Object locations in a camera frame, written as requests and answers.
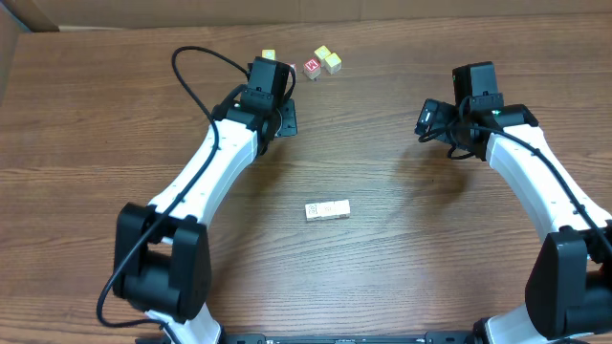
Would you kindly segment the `white patterned block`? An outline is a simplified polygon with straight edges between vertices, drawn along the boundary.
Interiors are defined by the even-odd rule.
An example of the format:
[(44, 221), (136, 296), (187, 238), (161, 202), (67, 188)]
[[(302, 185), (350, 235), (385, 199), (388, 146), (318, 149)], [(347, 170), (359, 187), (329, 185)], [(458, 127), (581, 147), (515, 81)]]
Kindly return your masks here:
[(307, 222), (316, 221), (317, 219), (319, 219), (320, 214), (318, 211), (318, 204), (306, 204), (305, 215)]

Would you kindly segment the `red framed block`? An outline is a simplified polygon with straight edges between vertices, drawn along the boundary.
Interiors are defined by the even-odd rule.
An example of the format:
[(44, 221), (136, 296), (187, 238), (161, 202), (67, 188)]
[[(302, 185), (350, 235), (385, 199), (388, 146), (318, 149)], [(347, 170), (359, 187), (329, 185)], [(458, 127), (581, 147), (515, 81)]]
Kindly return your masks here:
[(334, 219), (337, 216), (336, 203), (319, 203), (317, 205), (317, 215), (320, 219)]

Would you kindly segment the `plain white block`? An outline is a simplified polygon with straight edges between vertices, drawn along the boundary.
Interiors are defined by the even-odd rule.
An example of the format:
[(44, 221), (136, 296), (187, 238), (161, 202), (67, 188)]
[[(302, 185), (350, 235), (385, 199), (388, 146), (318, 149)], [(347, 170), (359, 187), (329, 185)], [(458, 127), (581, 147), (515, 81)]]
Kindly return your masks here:
[(349, 218), (351, 214), (350, 203), (348, 200), (335, 201), (335, 217), (337, 219)]

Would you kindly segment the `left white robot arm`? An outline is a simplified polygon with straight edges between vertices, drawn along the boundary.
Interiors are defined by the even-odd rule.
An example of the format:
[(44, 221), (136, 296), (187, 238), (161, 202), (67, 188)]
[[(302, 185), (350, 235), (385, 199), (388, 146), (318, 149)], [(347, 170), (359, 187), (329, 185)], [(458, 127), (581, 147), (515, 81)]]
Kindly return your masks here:
[(126, 204), (118, 216), (113, 293), (159, 324), (168, 343), (222, 339), (206, 305), (208, 226), (237, 177), (264, 153), (266, 125), (233, 103), (164, 191), (146, 206)]

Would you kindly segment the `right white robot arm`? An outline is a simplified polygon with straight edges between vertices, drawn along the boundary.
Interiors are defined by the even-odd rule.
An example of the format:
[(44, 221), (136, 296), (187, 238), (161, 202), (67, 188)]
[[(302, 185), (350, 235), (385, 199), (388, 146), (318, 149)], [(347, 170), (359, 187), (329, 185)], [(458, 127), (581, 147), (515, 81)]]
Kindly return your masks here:
[(541, 249), (518, 308), (475, 323), (469, 343), (571, 343), (611, 330), (611, 215), (577, 185), (523, 104), (425, 101), (421, 142), (485, 161), (534, 223)]

